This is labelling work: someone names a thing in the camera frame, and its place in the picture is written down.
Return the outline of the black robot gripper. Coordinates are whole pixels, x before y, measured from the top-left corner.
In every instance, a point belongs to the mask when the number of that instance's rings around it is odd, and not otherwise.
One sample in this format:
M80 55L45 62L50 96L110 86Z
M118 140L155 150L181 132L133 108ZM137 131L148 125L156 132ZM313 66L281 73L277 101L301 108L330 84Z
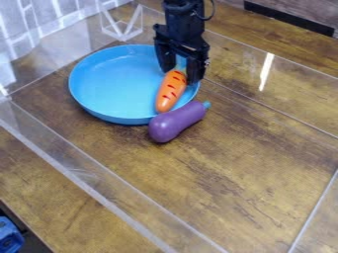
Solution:
M203 79L209 45L201 38L204 22L203 0L164 0L165 23L153 24L155 49L163 73L175 67L175 56L185 59L187 84Z

